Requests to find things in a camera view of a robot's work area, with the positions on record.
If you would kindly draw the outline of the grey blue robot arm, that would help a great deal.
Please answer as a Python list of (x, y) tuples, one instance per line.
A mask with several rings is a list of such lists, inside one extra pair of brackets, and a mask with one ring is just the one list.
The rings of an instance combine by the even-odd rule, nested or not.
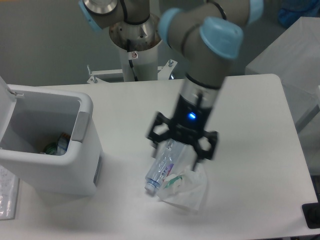
[(153, 50), (165, 43), (189, 61), (184, 83), (171, 118), (157, 113), (150, 129), (154, 146), (168, 139), (193, 147), (195, 163), (210, 160), (218, 142), (216, 131), (205, 126), (218, 93), (243, 42), (242, 27), (263, 14), (261, 0), (206, 0), (192, 10), (170, 8), (161, 17), (148, 0), (81, 0), (79, 7), (95, 30), (109, 30), (121, 54), (125, 81), (153, 80), (158, 57)]

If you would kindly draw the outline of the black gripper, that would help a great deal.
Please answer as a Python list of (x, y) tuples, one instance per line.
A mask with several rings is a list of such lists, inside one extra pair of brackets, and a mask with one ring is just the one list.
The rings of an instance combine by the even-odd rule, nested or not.
[(203, 160), (212, 160), (219, 139), (217, 131), (205, 131), (205, 126), (212, 112), (211, 107), (201, 104), (204, 98), (192, 103), (179, 96), (171, 119), (161, 112), (156, 112), (155, 118), (147, 131), (146, 138), (154, 148), (151, 157), (156, 158), (160, 143), (172, 138), (186, 145), (191, 145), (196, 157), (191, 170), (195, 171), (197, 164)]

